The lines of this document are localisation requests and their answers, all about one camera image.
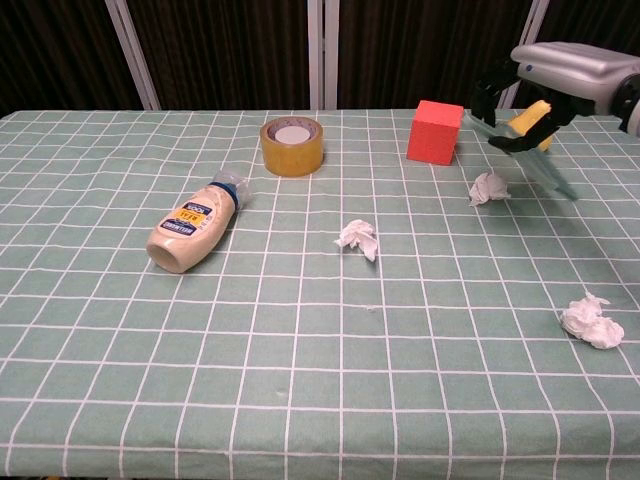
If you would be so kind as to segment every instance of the bottle label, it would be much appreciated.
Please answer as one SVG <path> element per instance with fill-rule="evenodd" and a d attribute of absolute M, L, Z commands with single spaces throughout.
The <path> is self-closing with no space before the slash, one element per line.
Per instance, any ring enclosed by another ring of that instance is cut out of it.
<path fill-rule="evenodd" d="M 190 236 L 196 230 L 203 230 L 211 219 L 212 209 L 199 203 L 187 202 L 166 219 L 160 226 L 181 235 Z"/>

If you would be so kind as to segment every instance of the tape roll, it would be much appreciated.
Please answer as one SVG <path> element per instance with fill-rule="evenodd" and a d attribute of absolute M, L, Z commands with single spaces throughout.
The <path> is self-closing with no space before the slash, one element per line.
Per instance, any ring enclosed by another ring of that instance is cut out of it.
<path fill-rule="evenodd" d="M 305 117 L 281 117 L 260 129 L 264 166 L 283 177 L 300 177 L 322 165 L 322 125 Z"/>

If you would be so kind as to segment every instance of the brown curtain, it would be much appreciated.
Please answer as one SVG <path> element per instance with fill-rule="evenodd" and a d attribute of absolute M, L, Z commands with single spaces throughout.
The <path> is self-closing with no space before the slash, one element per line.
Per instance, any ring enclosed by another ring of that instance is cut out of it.
<path fill-rule="evenodd" d="M 103 1 L 0 1 L 0 115 L 141 108 Z"/>
<path fill-rule="evenodd" d="M 342 0 L 340 108 L 469 106 L 473 85 L 520 40 L 528 0 Z"/>
<path fill-rule="evenodd" d="M 538 42 L 576 42 L 640 56 L 640 0 L 553 0 L 540 26 Z M 514 107 L 540 98 L 522 83 Z"/>
<path fill-rule="evenodd" d="M 303 0 L 129 0 L 166 109 L 309 107 Z"/>

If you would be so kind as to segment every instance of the white tissue paper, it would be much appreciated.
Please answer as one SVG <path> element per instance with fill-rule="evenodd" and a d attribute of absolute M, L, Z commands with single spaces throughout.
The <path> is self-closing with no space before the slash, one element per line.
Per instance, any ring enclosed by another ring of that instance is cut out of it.
<path fill-rule="evenodd" d="M 569 303 L 569 308 L 562 312 L 562 328 L 596 348 L 618 346 L 624 337 L 624 329 L 610 318 L 601 316 L 600 304 L 609 305 L 609 302 L 586 293 L 585 298 Z"/>
<path fill-rule="evenodd" d="M 476 178 L 469 190 L 469 196 L 471 197 L 469 205 L 472 207 L 487 203 L 489 200 L 511 198 L 507 192 L 507 183 L 495 173 L 483 173 Z"/>
<path fill-rule="evenodd" d="M 373 237 L 373 227 L 364 220 L 354 220 L 340 233 L 340 238 L 334 240 L 340 247 L 358 246 L 370 262 L 375 261 L 378 251 L 378 241 Z"/>

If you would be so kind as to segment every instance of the mayonnaise bottle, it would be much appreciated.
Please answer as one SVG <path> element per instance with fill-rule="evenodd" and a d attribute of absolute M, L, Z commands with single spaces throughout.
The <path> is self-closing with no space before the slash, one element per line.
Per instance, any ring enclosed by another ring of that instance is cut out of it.
<path fill-rule="evenodd" d="M 169 272 L 188 270 L 213 250 L 248 197 L 247 180 L 221 170 L 153 229 L 147 253 Z"/>

